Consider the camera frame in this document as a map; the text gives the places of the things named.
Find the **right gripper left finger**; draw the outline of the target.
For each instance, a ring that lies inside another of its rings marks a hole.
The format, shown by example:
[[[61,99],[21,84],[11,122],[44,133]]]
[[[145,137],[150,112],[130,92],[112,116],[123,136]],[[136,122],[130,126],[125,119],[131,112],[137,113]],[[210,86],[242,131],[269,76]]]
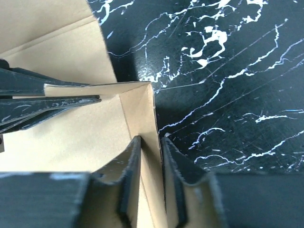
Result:
[[[3,228],[134,228],[137,226],[141,138],[89,172],[2,172]]]

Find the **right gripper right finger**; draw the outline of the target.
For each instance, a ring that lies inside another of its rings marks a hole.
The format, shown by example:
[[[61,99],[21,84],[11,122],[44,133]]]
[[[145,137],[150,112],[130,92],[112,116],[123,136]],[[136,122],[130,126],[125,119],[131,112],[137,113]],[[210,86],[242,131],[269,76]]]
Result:
[[[169,138],[161,146],[168,227],[303,227],[302,174],[207,172]]]

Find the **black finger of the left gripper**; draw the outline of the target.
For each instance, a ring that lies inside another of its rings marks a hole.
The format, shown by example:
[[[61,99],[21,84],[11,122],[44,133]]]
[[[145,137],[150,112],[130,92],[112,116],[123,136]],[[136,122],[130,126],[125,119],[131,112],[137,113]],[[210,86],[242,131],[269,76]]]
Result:
[[[44,92],[46,84],[55,86],[83,86],[54,79],[19,67],[11,68],[0,61],[0,131],[12,133],[27,130],[68,109],[101,102],[98,95],[50,96]]]

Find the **brown cardboard box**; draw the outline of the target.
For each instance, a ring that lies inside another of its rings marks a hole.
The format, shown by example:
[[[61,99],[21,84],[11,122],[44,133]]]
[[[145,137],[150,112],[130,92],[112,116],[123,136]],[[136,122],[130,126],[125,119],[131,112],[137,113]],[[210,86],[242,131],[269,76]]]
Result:
[[[50,96],[98,95],[27,130],[0,133],[2,172],[89,172],[141,138],[136,228],[165,228],[162,159],[150,82],[116,81],[98,21],[85,0],[3,0],[0,59],[61,81]]]

